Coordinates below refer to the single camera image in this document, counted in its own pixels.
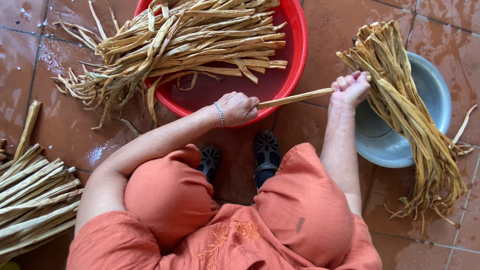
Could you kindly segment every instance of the shoe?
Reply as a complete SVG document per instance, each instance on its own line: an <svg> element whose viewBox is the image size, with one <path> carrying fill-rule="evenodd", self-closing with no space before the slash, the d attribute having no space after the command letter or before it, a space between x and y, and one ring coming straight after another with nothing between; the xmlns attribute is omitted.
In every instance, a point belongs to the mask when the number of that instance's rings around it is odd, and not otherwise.
<svg viewBox="0 0 480 270"><path fill-rule="evenodd" d="M207 181L211 183L222 160L222 151L217 146L203 146L199 150L202 153L202 161L197 171L203 172Z"/></svg>
<svg viewBox="0 0 480 270"><path fill-rule="evenodd" d="M257 165L253 177L258 191L268 178L275 175L280 166L278 139L268 130L260 131L255 138L253 152Z"/></svg>

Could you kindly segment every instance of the chain bracelet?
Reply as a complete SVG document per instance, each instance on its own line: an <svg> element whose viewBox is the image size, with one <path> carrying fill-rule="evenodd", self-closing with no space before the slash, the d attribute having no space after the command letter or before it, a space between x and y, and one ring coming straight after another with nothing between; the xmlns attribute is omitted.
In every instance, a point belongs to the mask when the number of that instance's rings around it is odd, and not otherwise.
<svg viewBox="0 0 480 270"><path fill-rule="evenodd" d="M218 110L218 113L220 114L220 120L222 121L222 127L225 127L225 120L223 119L223 112L222 109L220 108L220 105L217 102L214 102L216 109Z"/></svg>

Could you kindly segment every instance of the silver basin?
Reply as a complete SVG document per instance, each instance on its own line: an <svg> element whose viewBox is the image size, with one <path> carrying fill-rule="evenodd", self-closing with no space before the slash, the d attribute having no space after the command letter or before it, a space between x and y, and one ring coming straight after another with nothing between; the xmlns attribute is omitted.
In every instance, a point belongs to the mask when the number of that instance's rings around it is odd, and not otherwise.
<svg viewBox="0 0 480 270"><path fill-rule="evenodd" d="M452 117L452 101L445 80L425 58L411 52L407 54L418 94L437 128L445 134ZM387 168L403 168L414 164L408 141L387 125L367 101L357 108L355 142L357 152L374 164Z"/></svg>

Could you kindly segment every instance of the red plastic basin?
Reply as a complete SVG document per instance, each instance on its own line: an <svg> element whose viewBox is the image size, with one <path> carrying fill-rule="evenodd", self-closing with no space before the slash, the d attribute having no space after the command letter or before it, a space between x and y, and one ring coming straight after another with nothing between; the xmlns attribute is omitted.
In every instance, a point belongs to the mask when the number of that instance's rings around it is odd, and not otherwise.
<svg viewBox="0 0 480 270"><path fill-rule="evenodd" d="M135 10L135 16L148 8L151 0L140 0ZM298 0L280 0L280 6L273 8L274 25L287 22L287 26L280 32L286 33L286 46L283 50L276 50L276 55L269 57L271 60L287 60L286 70L267 69L265 74L253 72L258 77L258 85L255 85L247 77L223 76L222 82L200 75L195 87L189 91L180 91L176 87L176 80L157 87L155 97L163 105L180 117L184 117L200 109L213 104L225 93L233 91L245 93L247 96L256 96L260 102L289 96L297 86L305 68L308 51L308 32L303 9ZM150 87L155 78L147 78L145 84ZM181 79L182 86L189 86L192 78L184 76ZM258 117L246 125L265 119L276 111L278 107L260 110Z"/></svg>

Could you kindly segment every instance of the hand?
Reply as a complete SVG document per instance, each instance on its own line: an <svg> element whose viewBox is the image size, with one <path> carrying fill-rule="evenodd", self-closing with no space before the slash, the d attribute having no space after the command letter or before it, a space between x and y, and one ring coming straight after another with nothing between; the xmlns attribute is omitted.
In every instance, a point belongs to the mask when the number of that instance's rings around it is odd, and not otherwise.
<svg viewBox="0 0 480 270"><path fill-rule="evenodd" d="M370 94L367 74L367 72L356 71L352 75L338 77L332 83L333 93L330 103L339 103L347 109L355 110Z"/></svg>
<svg viewBox="0 0 480 270"><path fill-rule="evenodd" d="M238 126L257 118L257 105L260 101L256 97L249 98L243 93L231 92L217 103L222 109L225 126Z"/></svg>

